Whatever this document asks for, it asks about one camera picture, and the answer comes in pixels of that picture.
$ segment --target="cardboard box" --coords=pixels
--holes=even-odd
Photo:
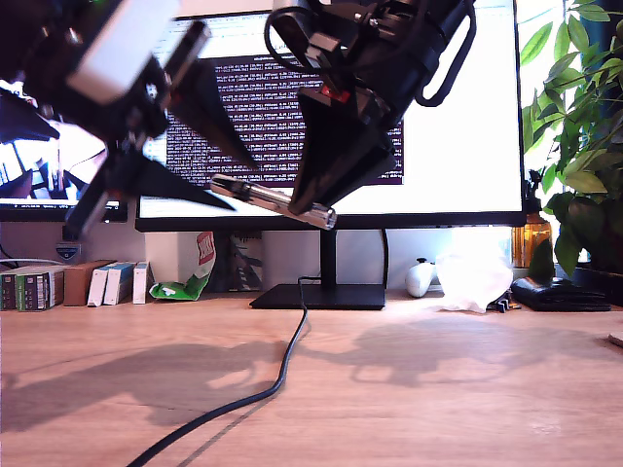
[[[154,283],[154,275],[148,261],[141,261],[134,268],[134,285],[132,291],[132,302],[135,305],[145,305],[147,302],[147,291]]]
[[[24,266],[0,272],[0,309],[18,309],[16,277],[33,268],[33,266]]]
[[[43,311],[62,304],[65,266],[41,266],[16,274],[16,305],[20,311]]]
[[[114,263],[113,260],[99,260],[70,266],[65,269],[65,306],[86,306],[93,271]]]
[[[105,305],[116,305],[132,293],[134,263],[118,263],[108,270]]]
[[[93,270],[87,306],[100,306],[102,304],[104,301],[104,293],[106,292],[106,282],[108,281],[108,270],[115,265],[117,265],[117,263],[111,263],[110,265]]]

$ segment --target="monitor screen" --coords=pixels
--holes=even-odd
[[[63,221],[106,158],[99,139],[62,117],[44,120],[20,82],[0,81],[0,220]],[[110,201],[105,219],[125,221],[125,203]]]
[[[520,147],[517,30],[512,0],[476,2],[478,33],[446,101],[436,108],[413,103],[390,136],[397,166],[333,206],[338,228],[436,227],[524,223]],[[224,173],[291,194],[305,123],[299,87],[321,81],[287,71],[264,45],[267,13],[201,17],[210,38],[200,58],[216,68],[221,100],[260,169],[249,170],[169,115],[170,127],[147,144],[148,157],[198,186]],[[173,21],[155,55],[165,63],[195,18]],[[429,95],[439,87],[466,33],[466,20],[449,48]],[[272,41],[288,53],[274,33]],[[142,231],[304,229],[304,224],[226,198],[236,212],[173,199],[143,198]]]

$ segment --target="game controller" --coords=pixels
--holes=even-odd
[[[422,297],[430,287],[430,282],[435,275],[435,265],[429,263],[426,258],[418,258],[418,264],[409,269],[405,278],[409,295],[416,298]]]

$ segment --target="desk surface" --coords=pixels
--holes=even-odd
[[[198,303],[3,312],[6,466],[122,466],[268,387],[301,311]],[[150,466],[620,466],[623,312],[312,311],[286,387]]]

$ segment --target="green plastic bag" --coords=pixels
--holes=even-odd
[[[199,298],[207,281],[210,280],[216,262],[214,234],[203,232],[197,235],[197,246],[199,247],[199,267],[190,279],[185,284],[181,282],[158,282],[149,289],[152,297],[155,299],[193,301]]]

